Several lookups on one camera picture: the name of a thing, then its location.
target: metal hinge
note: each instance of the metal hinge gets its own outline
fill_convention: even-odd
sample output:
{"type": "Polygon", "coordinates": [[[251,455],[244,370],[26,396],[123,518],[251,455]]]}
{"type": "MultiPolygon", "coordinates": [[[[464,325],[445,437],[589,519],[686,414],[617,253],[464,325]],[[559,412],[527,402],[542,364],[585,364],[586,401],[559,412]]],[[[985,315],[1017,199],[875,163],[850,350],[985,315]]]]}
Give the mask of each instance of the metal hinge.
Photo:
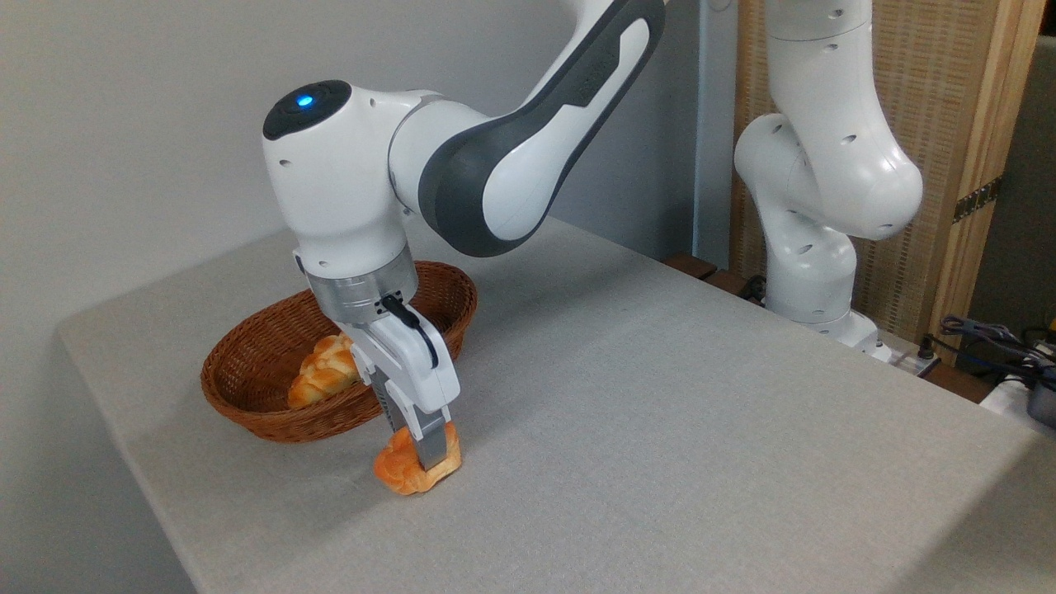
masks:
{"type": "Polygon", "coordinates": [[[993,182],[958,200],[957,206],[954,208],[954,222],[960,221],[986,204],[997,200],[998,192],[1001,189],[1001,179],[1002,175],[998,175],[993,182]]]}

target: brown woven basket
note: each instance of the brown woven basket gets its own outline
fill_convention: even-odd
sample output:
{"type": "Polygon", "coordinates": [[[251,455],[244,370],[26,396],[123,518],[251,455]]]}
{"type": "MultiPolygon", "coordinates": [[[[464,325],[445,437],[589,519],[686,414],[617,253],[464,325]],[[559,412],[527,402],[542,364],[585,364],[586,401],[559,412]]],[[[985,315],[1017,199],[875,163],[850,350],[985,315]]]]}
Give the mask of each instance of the brown woven basket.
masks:
{"type": "MultiPolygon", "coordinates": [[[[457,358],[476,311],[476,286],[466,273],[440,262],[415,262],[415,307],[444,335],[457,358]]],[[[249,316],[213,347],[202,366],[202,391],[221,414],[254,435],[282,443],[321,440],[362,425],[381,413],[374,390],[348,389],[290,410],[286,392],[316,342],[338,328],[302,291],[249,316]]]]}

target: woven rattan panel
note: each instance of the woven rattan panel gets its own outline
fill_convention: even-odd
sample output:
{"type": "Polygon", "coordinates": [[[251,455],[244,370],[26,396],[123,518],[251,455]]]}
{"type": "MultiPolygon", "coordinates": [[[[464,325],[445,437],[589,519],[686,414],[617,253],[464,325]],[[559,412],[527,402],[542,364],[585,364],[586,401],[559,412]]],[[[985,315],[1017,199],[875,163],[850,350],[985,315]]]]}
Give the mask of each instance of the woven rattan panel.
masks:
{"type": "MultiPolygon", "coordinates": [[[[950,183],[963,169],[965,113],[975,108],[979,64],[985,59],[992,3],[979,0],[876,0],[873,54],[876,90],[902,147],[921,168],[924,201],[913,222],[882,242],[854,240],[859,272],[854,308],[883,329],[918,339],[930,311],[935,270],[951,220],[950,183]]],[[[776,111],[767,83],[763,1],[741,0],[736,133],[776,111]]],[[[731,267],[765,273],[758,215],[740,180],[734,182],[731,267]]]]}

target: gray accent panel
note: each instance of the gray accent panel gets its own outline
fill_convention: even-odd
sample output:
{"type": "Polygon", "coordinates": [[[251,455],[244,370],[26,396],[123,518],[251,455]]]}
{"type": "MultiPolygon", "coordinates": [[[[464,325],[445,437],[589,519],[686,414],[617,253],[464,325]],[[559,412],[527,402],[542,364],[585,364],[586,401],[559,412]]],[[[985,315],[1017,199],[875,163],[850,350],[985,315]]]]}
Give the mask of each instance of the gray accent panel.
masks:
{"type": "Polygon", "coordinates": [[[589,103],[619,63],[620,35],[636,20],[644,19],[649,27],[649,43],[612,101],[568,156],[550,197],[552,205],[568,171],[656,49],[663,32],[664,11],[660,0],[614,2],[532,100],[440,146],[427,163],[418,188],[422,217],[429,225],[453,247],[476,257],[504,254],[531,237],[538,225],[512,241],[495,237],[488,227],[484,188],[492,170],[510,151],[542,130],[562,106],[589,103]]]}
{"type": "Polygon", "coordinates": [[[386,382],[389,382],[389,376],[385,372],[381,371],[381,368],[375,368],[374,373],[371,374],[371,388],[374,389],[374,397],[378,398],[378,404],[381,405],[381,411],[385,413],[389,427],[395,433],[407,427],[407,420],[403,419],[403,413],[389,394],[389,388],[385,387],[386,382]]]}
{"type": "Polygon", "coordinates": [[[448,435],[444,431],[447,421],[444,419],[444,410],[434,410],[427,414],[415,406],[414,413],[418,417],[418,426],[421,427],[421,441],[414,440],[414,449],[418,452],[418,462],[422,469],[429,470],[448,457],[448,435]]]}

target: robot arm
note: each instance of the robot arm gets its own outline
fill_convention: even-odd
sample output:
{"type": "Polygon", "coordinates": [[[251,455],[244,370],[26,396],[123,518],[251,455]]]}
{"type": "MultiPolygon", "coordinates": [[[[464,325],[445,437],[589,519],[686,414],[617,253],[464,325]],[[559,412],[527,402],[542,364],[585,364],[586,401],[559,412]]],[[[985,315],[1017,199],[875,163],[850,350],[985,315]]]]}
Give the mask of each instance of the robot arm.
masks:
{"type": "Polygon", "coordinates": [[[471,256],[516,247],[634,81],[663,29],[661,0],[576,0],[573,37],[527,99],[487,117],[430,91],[342,80],[297,89],[268,113],[268,174],[322,312],[353,339],[393,430],[428,469],[446,454],[459,392],[436,329],[413,307],[417,275],[400,223],[419,212],[471,256]]]}
{"type": "Polygon", "coordinates": [[[437,97],[393,137],[389,164],[400,201],[464,254],[503,254],[539,228],[663,29],[660,0],[574,7],[571,41],[516,110],[491,118],[437,97]]]}
{"type": "Polygon", "coordinates": [[[854,246],[886,239],[920,206],[920,171],[876,97],[871,0],[767,0],[770,91],[734,162],[767,240],[767,309],[885,358],[850,309],[854,246]]]}

